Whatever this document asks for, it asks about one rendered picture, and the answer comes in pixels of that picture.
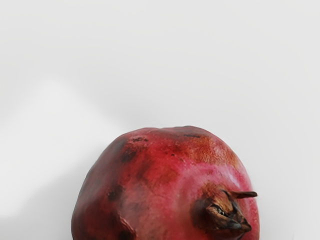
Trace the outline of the red pomegranate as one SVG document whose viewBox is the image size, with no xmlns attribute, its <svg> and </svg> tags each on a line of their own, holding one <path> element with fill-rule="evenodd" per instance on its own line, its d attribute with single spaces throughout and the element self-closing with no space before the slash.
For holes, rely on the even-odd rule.
<svg viewBox="0 0 320 240">
<path fill-rule="evenodd" d="M 256 197 L 214 134 L 142 128 L 116 138 L 87 173 L 72 240 L 260 240 Z"/>
</svg>

